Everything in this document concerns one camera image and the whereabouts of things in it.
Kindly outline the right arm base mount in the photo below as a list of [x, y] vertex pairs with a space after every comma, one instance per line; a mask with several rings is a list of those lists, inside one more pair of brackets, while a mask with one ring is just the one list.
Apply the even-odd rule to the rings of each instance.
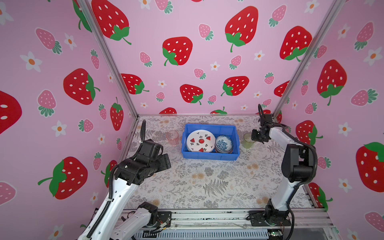
[[264, 211], [249, 211], [246, 220], [251, 222], [253, 227], [290, 227], [292, 225], [288, 217], [266, 217]]

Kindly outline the pink translucent cup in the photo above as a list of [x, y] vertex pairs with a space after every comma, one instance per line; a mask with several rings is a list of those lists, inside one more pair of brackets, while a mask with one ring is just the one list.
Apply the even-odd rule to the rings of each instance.
[[168, 131], [166, 138], [171, 146], [177, 146], [179, 144], [179, 133], [175, 130]]

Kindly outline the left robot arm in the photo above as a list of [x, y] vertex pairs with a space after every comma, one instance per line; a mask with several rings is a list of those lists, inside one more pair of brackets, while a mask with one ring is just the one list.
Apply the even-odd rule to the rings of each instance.
[[143, 181], [155, 173], [171, 168], [163, 146], [143, 141], [137, 152], [115, 166], [110, 175], [109, 192], [96, 216], [79, 236], [80, 240], [129, 240], [141, 228], [157, 223], [157, 206], [144, 202], [121, 225], [121, 214]]

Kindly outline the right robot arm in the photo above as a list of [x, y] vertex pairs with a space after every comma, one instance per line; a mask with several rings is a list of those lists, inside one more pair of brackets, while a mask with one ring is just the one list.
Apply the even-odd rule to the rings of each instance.
[[287, 220], [292, 212], [291, 201], [299, 188], [316, 176], [317, 153], [314, 146], [293, 137], [288, 126], [273, 122], [271, 114], [261, 112], [259, 115], [261, 126], [252, 131], [252, 140], [263, 144], [273, 140], [285, 150], [281, 165], [284, 178], [265, 210], [250, 213], [249, 219], [260, 226], [275, 226]]

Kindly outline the blue floral bowl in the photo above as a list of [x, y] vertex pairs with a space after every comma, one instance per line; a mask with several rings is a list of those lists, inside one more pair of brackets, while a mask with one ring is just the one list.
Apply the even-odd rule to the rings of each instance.
[[216, 138], [215, 150], [217, 153], [221, 154], [231, 154], [234, 149], [234, 144], [232, 139], [227, 135], [219, 135]]

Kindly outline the green translucent cup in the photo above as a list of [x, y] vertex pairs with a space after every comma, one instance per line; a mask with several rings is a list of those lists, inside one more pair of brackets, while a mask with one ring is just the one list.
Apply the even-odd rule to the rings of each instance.
[[243, 136], [243, 147], [245, 149], [250, 149], [256, 141], [252, 140], [252, 134], [246, 133]]

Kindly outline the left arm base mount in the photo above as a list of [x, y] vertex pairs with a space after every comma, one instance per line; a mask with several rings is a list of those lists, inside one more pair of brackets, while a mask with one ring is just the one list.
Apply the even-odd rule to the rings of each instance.
[[124, 222], [128, 225], [129, 230], [140, 230], [142, 228], [161, 229], [169, 227], [171, 224], [172, 212], [169, 211], [149, 211], [139, 208], [127, 215]]

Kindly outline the white watermelon plate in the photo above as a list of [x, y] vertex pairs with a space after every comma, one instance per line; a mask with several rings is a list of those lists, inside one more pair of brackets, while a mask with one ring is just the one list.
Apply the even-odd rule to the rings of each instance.
[[196, 130], [190, 133], [186, 140], [189, 152], [210, 153], [214, 150], [216, 137], [207, 130]]

